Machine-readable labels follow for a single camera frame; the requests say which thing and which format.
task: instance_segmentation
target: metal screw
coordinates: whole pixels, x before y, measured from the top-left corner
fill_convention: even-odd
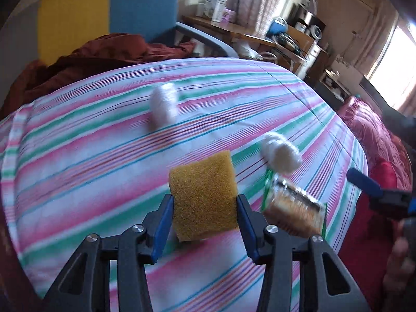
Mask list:
[[[270,233],[276,233],[279,231],[279,228],[276,225],[268,225],[266,226],[266,230]]]
[[[320,242],[323,242],[324,239],[322,238],[322,236],[315,235],[315,236],[312,236],[312,241],[314,241],[315,243],[320,243]]]
[[[143,232],[144,226],[142,224],[136,224],[132,226],[132,230],[136,233]]]
[[[93,243],[98,239],[98,235],[96,233],[91,233],[87,236],[87,242]]]

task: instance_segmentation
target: white cotton roll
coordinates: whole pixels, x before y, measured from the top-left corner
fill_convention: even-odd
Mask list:
[[[158,85],[150,95],[150,111],[157,127],[176,122],[178,117],[178,91],[173,83]]]
[[[299,149],[275,132],[263,136],[261,154],[274,172],[284,175],[290,175],[302,164]]]

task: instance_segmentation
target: snack packet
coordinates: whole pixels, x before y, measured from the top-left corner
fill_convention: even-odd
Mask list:
[[[269,224],[293,236],[309,238],[326,234],[326,204],[319,203],[306,191],[286,178],[266,172],[265,194],[261,211]]]

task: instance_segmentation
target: brown blanket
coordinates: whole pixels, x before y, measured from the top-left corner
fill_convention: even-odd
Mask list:
[[[183,59],[191,56],[194,46],[193,42],[186,42],[171,48],[163,44],[147,44],[140,35],[109,34],[88,41],[72,54],[59,57],[49,67],[39,60],[33,61],[10,87],[0,110],[0,119],[23,104],[68,84],[134,64]]]

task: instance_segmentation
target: striped fabric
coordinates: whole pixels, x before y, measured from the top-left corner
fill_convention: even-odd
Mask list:
[[[148,98],[172,81],[176,124],[155,130]],[[259,209],[268,131],[299,147],[291,179],[328,203],[327,240],[338,250],[359,191],[349,167],[367,173],[358,141],[312,89],[271,63],[190,58],[93,76],[23,106],[0,123],[1,196],[19,260],[43,296],[82,239],[140,223],[169,192],[168,171],[229,149],[238,190]],[[255,311],[264,268],[247,257],[238,230],[178,245],[173,234],[146,269],[155,311]],[[297,309],[299,266],[293,266]],[[117,311],[116,267],[111,269]]]

